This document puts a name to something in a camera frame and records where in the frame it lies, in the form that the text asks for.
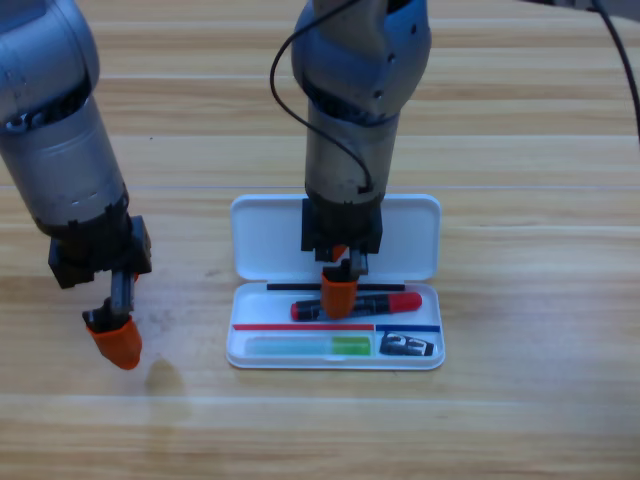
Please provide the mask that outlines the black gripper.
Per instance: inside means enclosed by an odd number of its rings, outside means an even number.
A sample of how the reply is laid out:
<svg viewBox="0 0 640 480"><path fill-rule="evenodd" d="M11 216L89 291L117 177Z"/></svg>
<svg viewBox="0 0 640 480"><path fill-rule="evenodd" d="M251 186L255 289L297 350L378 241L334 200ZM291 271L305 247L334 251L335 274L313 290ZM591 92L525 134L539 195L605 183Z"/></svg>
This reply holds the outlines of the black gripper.
<svg viewBox="0 0 640 480"><path fill-rule="evenodd" d="M142 339L132 318L134 278L152 271L151 239L144 220L130 216L128 201L107 206L97 217L49 225L48 263L62 289L90 283L99 272L112 274L111 296L82 313L100 354L122 370L140 361Z"/></svg>
<svg viewBox="0 0 640 480"><path fill-rule="evenodd" d="M346 250L349 260L325 267L321 282L321 307L329 319L348 317L357 296L357 275L369 272L368 256L380 250L383 196L364 203L336 203L312 193L302 200L301 250L315 260L336 263Z"/></svg>

